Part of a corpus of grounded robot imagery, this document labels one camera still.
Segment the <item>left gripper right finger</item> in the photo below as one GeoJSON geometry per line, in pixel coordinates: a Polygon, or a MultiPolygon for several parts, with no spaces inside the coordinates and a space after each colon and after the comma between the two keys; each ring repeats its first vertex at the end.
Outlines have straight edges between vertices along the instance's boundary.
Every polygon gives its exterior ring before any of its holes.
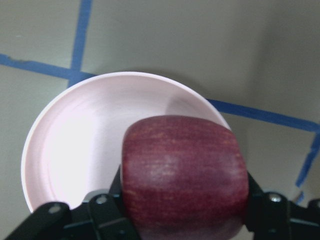
{"type": "Polygon", "coordinates": [[[254,240],[319,240],[320,200],[312,199],[307,207],[284,195],[264,192],[248,174],[249,195],[246,228],[254,240]]]}

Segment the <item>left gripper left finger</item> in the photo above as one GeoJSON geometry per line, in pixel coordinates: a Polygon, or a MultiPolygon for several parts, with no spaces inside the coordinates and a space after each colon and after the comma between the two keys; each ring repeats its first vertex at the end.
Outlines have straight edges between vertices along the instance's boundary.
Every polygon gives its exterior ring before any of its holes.
{"type": "Polygon", "coordinates": [[[137,240],[122,200],[121,171],[109,190],[90,192],[71,209],[65,202],[47,202],[33,211],[8,240],[137,240]]]}

